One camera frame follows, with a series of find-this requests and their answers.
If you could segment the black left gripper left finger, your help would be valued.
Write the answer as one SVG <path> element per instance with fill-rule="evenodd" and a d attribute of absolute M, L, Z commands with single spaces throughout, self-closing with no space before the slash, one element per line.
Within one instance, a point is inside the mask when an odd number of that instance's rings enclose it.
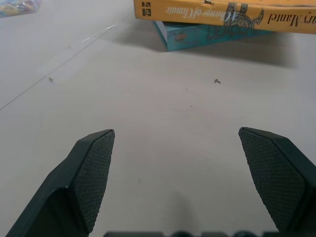
<path fill-rule="evenodd" d="M 79 139 L 47 175 L 7 236 L 89 236 L 106 190 L 114 140 L 112 129 Z"/>

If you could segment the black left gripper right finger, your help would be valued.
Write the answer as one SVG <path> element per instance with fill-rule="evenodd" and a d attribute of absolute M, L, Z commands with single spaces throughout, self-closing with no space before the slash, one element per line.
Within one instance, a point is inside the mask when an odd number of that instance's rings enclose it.
<path fill-rule="evenodd" d="M 316 166 L 286 137 L 238 132 L 255 188 L 280 232 L 316 231 Z"/>

